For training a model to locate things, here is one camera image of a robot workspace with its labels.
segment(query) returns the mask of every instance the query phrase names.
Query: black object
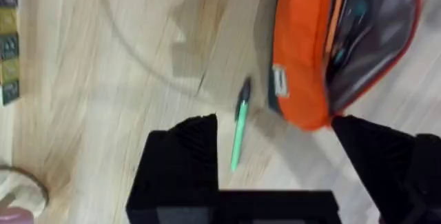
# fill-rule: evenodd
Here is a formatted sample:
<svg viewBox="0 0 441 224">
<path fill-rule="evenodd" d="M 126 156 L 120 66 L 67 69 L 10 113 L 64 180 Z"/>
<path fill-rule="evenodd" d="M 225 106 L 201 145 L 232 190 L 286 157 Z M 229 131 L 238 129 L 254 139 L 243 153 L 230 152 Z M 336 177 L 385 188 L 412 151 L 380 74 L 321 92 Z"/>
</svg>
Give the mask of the black object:
<svg viewBox="0 0 441 224">
<path fill-rule="evenodd" d="M 441 223 L 441 140 L 358 119 L 332 122 L 386 224 Z"/>
<path fill-rule="evenodd" d="M 245 82 L 243 83 L 242 89 L 240 89 L 239 97 L 237 99 L 236 115 L 234 117 L 236 121 L 237 118 L 239 117 L 239 110 L 241 103 L 243 101 L 248 102 L 250 97 L 251 97 L 251 77 L 247 77 L 245 79 Z"/>
<path fill-rule="evenodd" d="M 127 201 L 130 223 L 340 223 L 331 192 L 220 191 L 217 175 L 216 115 L 151 132 Z"/>
</svg>

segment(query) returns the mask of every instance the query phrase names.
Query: orange pencil case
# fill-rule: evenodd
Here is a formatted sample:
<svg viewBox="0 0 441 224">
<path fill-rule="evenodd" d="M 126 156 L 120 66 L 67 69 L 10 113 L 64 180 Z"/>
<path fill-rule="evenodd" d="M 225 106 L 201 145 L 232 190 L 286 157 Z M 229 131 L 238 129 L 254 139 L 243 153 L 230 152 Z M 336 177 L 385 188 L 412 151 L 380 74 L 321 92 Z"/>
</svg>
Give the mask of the orange pencil case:
<svg viewBox="0 0 441 224">
<path fill-rule="evenodd" d="M 278 0 L 271 108 L 303 130 L 329 124 L 404 55 L 421 7 L 422 0 Z"/>
</svg>

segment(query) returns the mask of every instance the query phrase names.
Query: wooden floor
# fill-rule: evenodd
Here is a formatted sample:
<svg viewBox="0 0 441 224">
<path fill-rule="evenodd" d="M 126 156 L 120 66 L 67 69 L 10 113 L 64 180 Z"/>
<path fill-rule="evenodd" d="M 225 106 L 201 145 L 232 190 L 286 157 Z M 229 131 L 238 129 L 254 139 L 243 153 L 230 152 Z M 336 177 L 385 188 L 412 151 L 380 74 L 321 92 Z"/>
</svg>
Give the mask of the wooden floor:
<svg viewBox="0 0 441 224">
<path fill-rule="evenodd" d="M 378 213 L 329 130 L 305 134 L 265 107 L 276 0 L 19 0 L 22 99 L 0 109 L 0 159 L 39 177 L 37 223 L 128 223 L 147 134 L 217 113 L 220 186 L 332 189 L 345 223 Z M 441 0 L 425 0 L 410 51 L 349 110 L 441 135 Z M 252 75 L 238 170 L 234 104 Z"/>
</svg>

